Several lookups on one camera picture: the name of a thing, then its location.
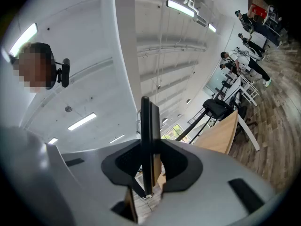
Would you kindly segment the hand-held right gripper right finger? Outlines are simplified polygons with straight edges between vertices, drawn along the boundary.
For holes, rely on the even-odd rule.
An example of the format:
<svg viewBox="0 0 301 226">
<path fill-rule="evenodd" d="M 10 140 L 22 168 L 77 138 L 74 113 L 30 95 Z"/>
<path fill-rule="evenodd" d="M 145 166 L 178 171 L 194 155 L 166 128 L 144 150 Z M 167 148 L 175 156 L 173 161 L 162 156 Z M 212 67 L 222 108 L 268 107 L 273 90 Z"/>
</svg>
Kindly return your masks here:
<svg viewBox="0 0 301 226">
<path fill-rule="evenodd" d="M 163 139 L 166 170 L 162 198 L 147 226 L 259 226 L 273 209 L 275 192 L 232 157 Z"/>
</svg>

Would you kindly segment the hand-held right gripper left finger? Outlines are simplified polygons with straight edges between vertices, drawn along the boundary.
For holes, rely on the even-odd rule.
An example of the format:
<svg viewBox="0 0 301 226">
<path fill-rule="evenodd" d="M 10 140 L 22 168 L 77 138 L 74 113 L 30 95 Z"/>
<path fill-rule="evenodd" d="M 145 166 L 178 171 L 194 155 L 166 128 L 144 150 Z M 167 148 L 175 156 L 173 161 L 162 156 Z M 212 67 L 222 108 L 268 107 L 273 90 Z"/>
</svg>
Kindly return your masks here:
<svg viewBox="0 0 301 226">
<path fill-rule="evenodd" d="M 132 177 L 115 161 L 140 142 L 137 139 L 74 153 L 47 146 L 49 166 L 59 193 L 52 226 L 136 226 Z"/>
</svg>

